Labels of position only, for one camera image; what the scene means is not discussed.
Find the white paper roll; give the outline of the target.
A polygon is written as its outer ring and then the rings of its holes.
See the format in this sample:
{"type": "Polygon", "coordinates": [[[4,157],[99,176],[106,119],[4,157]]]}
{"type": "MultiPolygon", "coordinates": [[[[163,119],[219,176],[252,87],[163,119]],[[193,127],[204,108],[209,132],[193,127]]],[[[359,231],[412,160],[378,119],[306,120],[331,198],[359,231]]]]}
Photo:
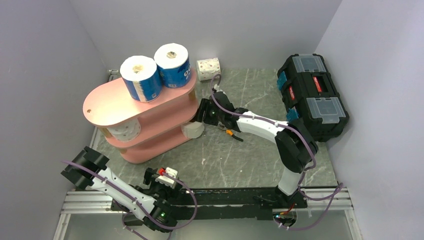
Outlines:
{"type": "Polygon", "coordinates": [[[181,126],[183,135],[189,139],[199,138],[205,129],[205,126],[202,122],[187,122],[181,126]]]}

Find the floral paper roll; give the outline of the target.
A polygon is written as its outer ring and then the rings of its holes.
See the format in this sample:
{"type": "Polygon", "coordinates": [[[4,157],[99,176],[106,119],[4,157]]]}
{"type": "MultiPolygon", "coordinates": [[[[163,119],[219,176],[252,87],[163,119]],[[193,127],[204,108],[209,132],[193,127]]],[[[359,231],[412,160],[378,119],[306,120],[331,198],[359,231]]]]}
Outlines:
{"type": "Polygon", "coordinates": [[[197,78],[199,81],[203,82],[203,81],[211,80],[214,75],[221,73],[221,66],[220,66],[219,59],[215,57],[215,58],[197,60],[196,71],[197,71],[197,78]]]}
{"type": "Polygon", "coordinates": [[[141,124],[137,118],[133,118],[119,125],[107,127],[106,129],[118,141],[129,142],[140,134],[141,124]]]}

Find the pink three-tier shelf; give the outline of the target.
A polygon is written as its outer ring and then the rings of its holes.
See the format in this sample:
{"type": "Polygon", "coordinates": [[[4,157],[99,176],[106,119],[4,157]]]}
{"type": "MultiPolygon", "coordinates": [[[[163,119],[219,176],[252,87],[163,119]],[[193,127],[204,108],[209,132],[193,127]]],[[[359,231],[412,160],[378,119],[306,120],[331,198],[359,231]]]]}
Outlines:
{"type": "Polygon", "coordinates": [[[122,78],[104,83],[92,90],[83,103],[83,114],[101,129],[106,141],[119,150],[128,162],[140,164],[167,152],[189,140],[182,125],[196,115],[198,100],[195,86],[197,76],[181,88],[163,87],[160,95],[150,102],[134,100],[122,78]],[[129,141],[112,135],[110,127],[137,120],[141,129],[129,141]]]}

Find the blue roll front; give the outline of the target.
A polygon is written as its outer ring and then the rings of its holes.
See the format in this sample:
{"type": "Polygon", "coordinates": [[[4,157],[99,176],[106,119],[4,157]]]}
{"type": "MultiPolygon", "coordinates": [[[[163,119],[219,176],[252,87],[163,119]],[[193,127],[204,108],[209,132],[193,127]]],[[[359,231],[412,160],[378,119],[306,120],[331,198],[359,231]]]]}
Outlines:
{"type": "Polygon", "coordinates": [[[164,44],[153,57],[162,83],[167,88],[184,87],[191,78],[191,65],[186,47],[178,43],[164,44]]]}

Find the blue roll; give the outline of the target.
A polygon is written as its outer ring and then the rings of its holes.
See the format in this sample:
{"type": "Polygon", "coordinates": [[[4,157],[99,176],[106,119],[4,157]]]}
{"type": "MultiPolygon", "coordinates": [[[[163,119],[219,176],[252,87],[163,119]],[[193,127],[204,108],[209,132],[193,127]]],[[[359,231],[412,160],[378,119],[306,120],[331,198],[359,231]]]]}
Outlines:
{"type": "Polygon", "coordinates": [[[178,43],[164,44],[153,57],[162,83],[167,88],[184,87],[191,78],[191,65],[186,47],[178,43]]]}
{"type": "Polygon", "coordinates": [[[163,85],[153,58],[131,56],[121,64],[119,72],[134,100],[148,103],[160,95],[163,85]]]}

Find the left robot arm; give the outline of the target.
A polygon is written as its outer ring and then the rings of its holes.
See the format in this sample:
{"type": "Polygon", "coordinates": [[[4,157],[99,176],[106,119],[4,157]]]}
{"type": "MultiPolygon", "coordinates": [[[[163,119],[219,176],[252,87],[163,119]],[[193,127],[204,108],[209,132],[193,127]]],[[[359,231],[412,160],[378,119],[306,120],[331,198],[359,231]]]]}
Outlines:
{"type": "Polygon", "coordinates": [[[143,189],[121,180],[107,167],[108,161],[105,155],[86,146],[61,175],[79,189],[99,191],[112,197],[153,231],[169,233],[176,229],[171,199],[175,199],[182,188],[175,180],[177,171],[169,167],[148,168],[143,183],[149,187],[143,189]]]}

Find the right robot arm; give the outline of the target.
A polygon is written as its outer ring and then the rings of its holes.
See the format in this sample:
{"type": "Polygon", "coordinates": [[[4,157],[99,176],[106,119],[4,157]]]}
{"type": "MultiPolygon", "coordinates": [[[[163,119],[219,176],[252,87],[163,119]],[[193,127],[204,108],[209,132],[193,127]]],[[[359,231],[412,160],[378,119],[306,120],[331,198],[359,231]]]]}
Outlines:
{"type": "Polygon", "coordinates": [[[283,164],[281,179],[275,187],[276,203],[287,208],[300,206],[305,200],[300,184],[305,171],[316,165],[319,148],[301,120],[272,120],[234,107],[225,93],[215,92],[201,100],[192,122],[223,125],[227,130],[256,135],[275,144],[283,164]]]}

